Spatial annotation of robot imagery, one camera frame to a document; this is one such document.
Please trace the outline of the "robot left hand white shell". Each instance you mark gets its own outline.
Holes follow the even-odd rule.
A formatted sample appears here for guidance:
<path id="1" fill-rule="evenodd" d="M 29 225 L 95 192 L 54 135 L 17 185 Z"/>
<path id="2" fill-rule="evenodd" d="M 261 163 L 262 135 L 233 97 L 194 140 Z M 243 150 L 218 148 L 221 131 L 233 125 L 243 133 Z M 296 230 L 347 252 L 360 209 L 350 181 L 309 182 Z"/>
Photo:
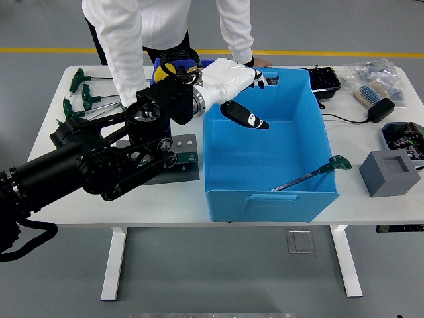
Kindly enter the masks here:
<path id="1" fill-rule="evenodd" d="M 264 88 L 262 72 L 226 58 L 218 58 L 201 71 L 203 83 L 193 87 L 193 109 L 204 114 L 219 105 L 226 118 L 246 128 L 268 129 L 269 124 L 234 101 L 249 87 Z"/>

